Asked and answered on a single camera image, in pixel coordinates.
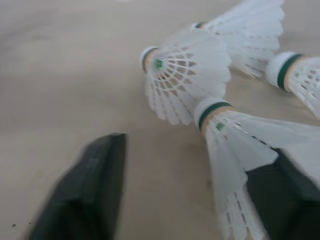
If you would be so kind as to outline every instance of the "white shuttlecock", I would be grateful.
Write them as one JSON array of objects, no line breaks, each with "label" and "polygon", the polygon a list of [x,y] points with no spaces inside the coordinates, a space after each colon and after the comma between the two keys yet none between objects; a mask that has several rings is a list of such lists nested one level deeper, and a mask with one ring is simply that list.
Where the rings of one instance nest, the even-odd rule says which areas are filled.
[{"label": "white shuttlecock", "polygon": [[200,29],[179,33],[159,48],[148,47],[140,62],[151,109],[172,125],[192,123],[197,103],[222,98],[231,78],[224,43]]},{"label": "white shuttlecock", "polygon": [[200,28],[216,34],[226,44],[232,65],[253,77],[261,77],[268,61],[280,48],[284,0],[246,0]]},{"label": "white shuttlecock", "polygon": [[273,148],[320,140],[320,127],[247,115],[215,97],[201,101],[194,118],[206,138],[224,238],[261,240],[265,231],[246,190],[246,171],[273,164]]},{"label": "white shuttlecock", "polygon": [[266,78],[272,85],[294,93],[320,119],[320,57],[280,53],[270,61]]}]

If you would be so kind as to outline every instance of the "green band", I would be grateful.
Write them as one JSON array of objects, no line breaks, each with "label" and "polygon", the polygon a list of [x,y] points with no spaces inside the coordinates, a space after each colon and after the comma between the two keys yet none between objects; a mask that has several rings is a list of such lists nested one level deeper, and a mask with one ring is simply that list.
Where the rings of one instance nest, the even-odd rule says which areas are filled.
[{"label": "green band", "polygon": [[147,70],[145,68],[145,60],[147,58],[147,56],[149,55],[149,53],[151,53],[153,50],[156,50],[156,49],[159,49],[158,47],[154,47],[154,48],[151,48],[148,52],[146,52],[143,56],[143,59],[142,59],[142,69],[145,73],[147,73]]},{"label": "green band", "polygon": [[195,26],[195,28],[196,28],[196,29],[201,29],[201,27],[202,27],[205,23],[206,23],[205,21],[200,21],[200,22]]},{"label": "green band", "polygon": [[278,87],[281,88],[282,90],[286,90],[285,88],[285,78],[286,78],[286,74],[288,69],[290,68],[290,66],[299,58],[303,57],[302,54],[296,54],[294,56],[292,56],[291,58],[289,58],[288,61],[286,61],[286,63],[282,66],[279,75],[278,75]]},{"label": "green band", "polygon": [[201,115],[199,123],[198,123],[198,127],[201,130],[202,125],[204,124],[206,118],[208,117],[209,114],[211,114],[213,111],[222,108],[222,107],[232,107],[229,103],[223,101],[223,102],[218,102],[216,104],[211,105],[210,107],[208,107]]}]

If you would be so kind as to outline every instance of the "green logo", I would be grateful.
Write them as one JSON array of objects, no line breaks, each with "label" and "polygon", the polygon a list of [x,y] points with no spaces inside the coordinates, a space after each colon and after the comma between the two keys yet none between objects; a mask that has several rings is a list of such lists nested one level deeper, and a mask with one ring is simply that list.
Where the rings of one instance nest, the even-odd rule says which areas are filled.
[{"label": "green logo", "polygon": [[165,59],[163,57],[158,57],[156,60],[155,60],[155,68],[157,70],[161,70],[163,69],[165,66]]},{"label": "green logo", "polygon": [[221,131],[226,125],[224,125],[222,122],[219,122],[217,125],[215,125],[216,129]]}]

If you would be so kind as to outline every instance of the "shuttlecock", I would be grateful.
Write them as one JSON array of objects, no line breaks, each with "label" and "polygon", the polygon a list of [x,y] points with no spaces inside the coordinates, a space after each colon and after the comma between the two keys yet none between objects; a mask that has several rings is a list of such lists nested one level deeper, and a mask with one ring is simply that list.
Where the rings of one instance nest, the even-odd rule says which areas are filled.
[{"label": "shuttlecock", "polygon": [[209,96],[222,98],[231,78],[224,43],[200,29],[179,33],[159,48],[148,47],[140,63],[151,109],[172,125],[192,123],[197,103]]},{"label": "shuttlecock", "polygon": [[246,172],[273,164],[275,149],[320,140],[320,127],[247,115],[215,97],[198,104],[194,119],[206,138],[224,238],[261,240],[265,231],[248,197]]},{"label": "shuttlecock", "polygon": [[281,9],[284,0],[246,0],[208,22],[196,22],[192,29],[203,29],[219,36],[226,44],[232,65],[253,77],[261,77],[268,61],[280,48],[283,34]]},{"label": "shuttlecock", "polygon": [[266,78],[272,85],[294,93],[320,119],[320,57],[280,53],[270,61]]}]

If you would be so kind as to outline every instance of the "wooden floor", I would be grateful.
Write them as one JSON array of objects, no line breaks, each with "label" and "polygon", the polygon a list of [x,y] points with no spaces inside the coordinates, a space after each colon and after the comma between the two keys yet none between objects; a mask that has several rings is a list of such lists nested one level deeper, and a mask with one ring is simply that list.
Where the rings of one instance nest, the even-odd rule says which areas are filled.
[{"label": "wooden floor", "polygon": [[[120,240],[219,240],[205,141],[157,119],[140,52],[238,0],[0,0],[0,239],[16,240],[82,147],[129,134]],[[282,49],[320,55],[318,0],[288,0]],[[239,111],[317,124],[294,97],[235,73]]]}]

